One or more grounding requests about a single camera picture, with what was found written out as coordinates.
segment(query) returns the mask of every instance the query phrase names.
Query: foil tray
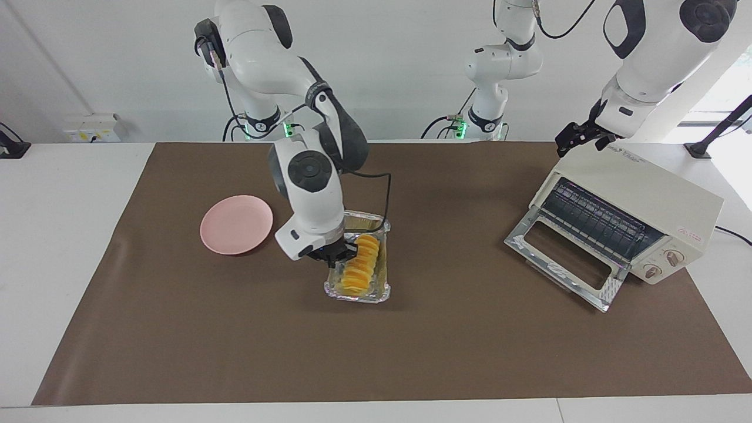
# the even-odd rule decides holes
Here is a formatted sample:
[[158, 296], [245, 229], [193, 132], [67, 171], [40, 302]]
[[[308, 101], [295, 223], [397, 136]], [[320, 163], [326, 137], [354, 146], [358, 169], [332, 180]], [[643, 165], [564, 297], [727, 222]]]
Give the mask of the foil tray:
[[[381, 220], [380, 215], [372, 215], [360, 211], [346, 210], [344, 212], [344, 239], [347, 242], [355, 242], [358, 236], [363, 232], [374, 230], [379, 227]], [[337, 300], [354, 301], [356, 303], [378, 304], [389, 299], [392, 287], [387, 282], [387, 233], [390, 231], [389, 221], [384, 222], [384, 227], [376, 232], [367, 232], [379, 241], [378, 258], [374, 275], [371, 278], [371, 284], [368, 290], [360, 297], [353, 297], [340, 292], [340, 282], [344, 272], [345, 262], [337, 263], [334, 269], [329, 270], [329, 277], [324, 282], [324, 291], [327, 295]]]

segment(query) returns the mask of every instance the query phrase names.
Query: yellow food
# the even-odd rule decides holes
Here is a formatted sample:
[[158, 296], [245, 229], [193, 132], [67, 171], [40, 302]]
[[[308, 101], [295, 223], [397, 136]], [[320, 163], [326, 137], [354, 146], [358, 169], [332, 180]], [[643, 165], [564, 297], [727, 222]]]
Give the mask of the yellow food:
[[363, 295], [371, 284], [376, 260], [378, 259], [379, 241], [371, 235], [361, 235], [355, 240], [358, 255], [344, 265], [341, 286], [342, 293]]

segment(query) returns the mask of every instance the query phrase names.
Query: black stand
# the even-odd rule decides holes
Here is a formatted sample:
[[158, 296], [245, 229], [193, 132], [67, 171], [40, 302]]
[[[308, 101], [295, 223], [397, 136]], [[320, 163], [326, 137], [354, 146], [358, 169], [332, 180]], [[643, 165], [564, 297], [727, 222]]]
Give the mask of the black stand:
[[0, 159], [20, 159], [31, 146], [28, 142], [15, 142], [0, 131]]
[[687, 151], [690, 153], [690, 156], [696, 158], [696, 159], [710, 159], [710, 154], [708, 154], [708, 146], [713, 143], [718, 137], [723, 134], [726, 129], [728, 129], [731, 125], [734, 124], [743, 114], [747, 113], [747, 110], [752, 108], [752, 96], [748, 96], [746, 100], [741, 102], [739, 107], [737, 107], [734, 111], [731, 112], [731, 114], [723, 120], [723, 122], [719, 123], [718, 126], [713, 129], [711, 133], [708, 134], [708, 136], [705, 137], [700, 142], [688, 142], [684, 145], [684, 148], [687, 149]]

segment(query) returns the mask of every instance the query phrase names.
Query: green indicator light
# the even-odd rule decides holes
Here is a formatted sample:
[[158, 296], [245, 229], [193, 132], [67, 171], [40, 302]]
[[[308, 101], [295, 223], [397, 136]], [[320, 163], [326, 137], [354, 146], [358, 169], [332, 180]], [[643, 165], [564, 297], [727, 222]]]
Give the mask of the green indicator light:
[[460, 122], [459, 128], [457, 128], [457, 139], [465, 139], [465, 134], [468, 132], [468, 124], [466, 122]]

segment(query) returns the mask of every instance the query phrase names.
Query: brown mat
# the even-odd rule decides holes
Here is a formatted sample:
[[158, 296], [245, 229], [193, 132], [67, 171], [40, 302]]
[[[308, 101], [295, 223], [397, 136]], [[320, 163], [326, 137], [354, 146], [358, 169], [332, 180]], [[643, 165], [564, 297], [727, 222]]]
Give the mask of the brown mat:
[[[392, 298], [328, 298], [327, 270], [204, 248], [199, 222], [240, 193], [290, 208], [266, 145], [160, 144], [63, 337], [35, 405], [728, 394], [752, 382], [686, 272], [625, 284], [608, 314], [502, 240], [553, 145], [375, 145], [390, 170]], [[343, 177], [381, 212], [383, 181]]]

